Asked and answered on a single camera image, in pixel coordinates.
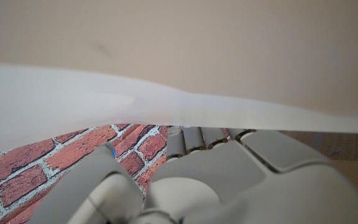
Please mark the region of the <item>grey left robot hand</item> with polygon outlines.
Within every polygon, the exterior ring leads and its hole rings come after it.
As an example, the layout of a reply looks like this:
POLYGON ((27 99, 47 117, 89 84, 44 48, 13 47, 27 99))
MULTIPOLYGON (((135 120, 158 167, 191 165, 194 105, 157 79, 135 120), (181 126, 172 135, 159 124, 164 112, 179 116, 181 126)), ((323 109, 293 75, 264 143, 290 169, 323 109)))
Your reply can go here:
POLYGON ((280 132, 168 129, 146 192, 98 146, 46 195, 31 223, 358 223, 358 188, 280 132))

